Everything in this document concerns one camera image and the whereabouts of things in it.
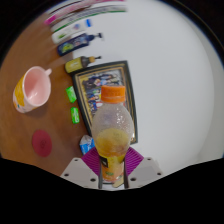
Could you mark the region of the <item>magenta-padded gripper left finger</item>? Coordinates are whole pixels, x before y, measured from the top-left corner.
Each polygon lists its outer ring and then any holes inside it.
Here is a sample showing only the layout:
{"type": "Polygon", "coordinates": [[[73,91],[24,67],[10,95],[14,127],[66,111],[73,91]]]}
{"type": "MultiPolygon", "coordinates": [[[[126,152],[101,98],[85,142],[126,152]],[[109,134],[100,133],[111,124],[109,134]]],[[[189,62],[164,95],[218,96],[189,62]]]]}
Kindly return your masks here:
{"type": "Polygon", "coordinates": [[[73,158],[61,177],[84,188],[101,189],[101,164],[96,148],[92,148],[81,158],[73,158]]]}

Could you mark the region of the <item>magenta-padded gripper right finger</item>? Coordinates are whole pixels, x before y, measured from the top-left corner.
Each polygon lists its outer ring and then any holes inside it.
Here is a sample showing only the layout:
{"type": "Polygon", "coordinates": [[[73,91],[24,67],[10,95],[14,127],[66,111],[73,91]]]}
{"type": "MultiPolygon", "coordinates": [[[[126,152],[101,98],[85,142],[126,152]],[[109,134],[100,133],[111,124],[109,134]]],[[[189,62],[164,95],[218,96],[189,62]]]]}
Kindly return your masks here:
{"type": "Polygon", "coordinates": [[[162,170],[151,157],[143,157],[135,149],[128,149],[124,160],[124,187],[126,189],[143,187],[162,176],[162,170]]]}

